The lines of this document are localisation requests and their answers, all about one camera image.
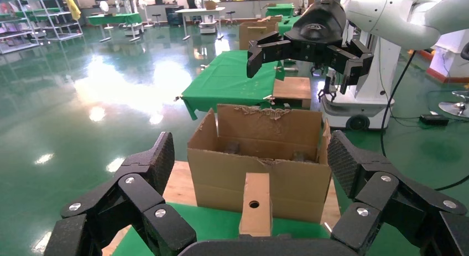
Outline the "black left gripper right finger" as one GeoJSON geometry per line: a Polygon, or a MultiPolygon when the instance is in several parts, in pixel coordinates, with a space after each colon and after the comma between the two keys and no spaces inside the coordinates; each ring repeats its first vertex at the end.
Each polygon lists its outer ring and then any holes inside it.
{"type": "Polygon", "coordinates": [[[332,230],[333,240],[365,255],[381,226],[396,228],[421,255],[467,255],[467,208],[404,176],[386,157],[331,134],[327,162],[352,200],[332,230]]]}

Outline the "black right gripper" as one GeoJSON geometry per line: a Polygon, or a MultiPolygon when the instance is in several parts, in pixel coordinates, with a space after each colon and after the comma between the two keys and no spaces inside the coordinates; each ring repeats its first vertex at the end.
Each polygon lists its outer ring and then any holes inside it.
{"type": "Polygon", "coordinates": [[[342,74],[340,93],[344,95],[348,86],[357,85],[359,78],[369,73],[374,57],[358,39],[341,47],[345,24],[345,10],[338,2],[315,2],[284,38],[279,32],[270,32],[249,42],[247,77],[254,77],[264,63],[284,59],[327,63],[342,74]]]}

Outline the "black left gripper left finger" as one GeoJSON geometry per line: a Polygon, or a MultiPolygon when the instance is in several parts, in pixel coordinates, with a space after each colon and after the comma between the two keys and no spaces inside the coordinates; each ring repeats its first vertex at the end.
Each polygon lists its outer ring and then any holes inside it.
{"type": "Polygon", "coordinates": [[[132,226],[154,255],[178,255],[195,230],[163,198],[175,163],[173,136],[162,132],[151,149],[128,156],[113,177],[66,204],[45,255],[101,255],[132,226]]]}

